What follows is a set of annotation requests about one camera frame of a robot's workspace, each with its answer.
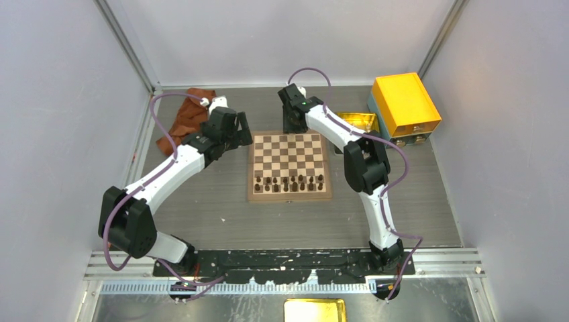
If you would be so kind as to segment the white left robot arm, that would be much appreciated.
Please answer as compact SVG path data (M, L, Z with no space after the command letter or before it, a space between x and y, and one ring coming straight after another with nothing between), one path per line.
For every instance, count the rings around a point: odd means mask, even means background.
M252 144L246 114L228 107L213 108L201 129L189 135L176 153L139 181L103 195L99 236L132 258L159 258L180 277L193 273L195 248L185 240L157 230L154 214L186 180L230 150Z

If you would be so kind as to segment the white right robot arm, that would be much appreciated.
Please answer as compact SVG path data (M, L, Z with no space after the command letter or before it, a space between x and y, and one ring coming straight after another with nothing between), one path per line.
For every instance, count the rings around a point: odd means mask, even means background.
M278 91L282 102L285 133L316 131L343 150L344 177L358 193L370 229L369 244L372 265L380 275L397 269L404 252L403 243L394 233L394 222L387 194L391 166L384 143L377 131L365 132L337 116L317 97L290 84Z

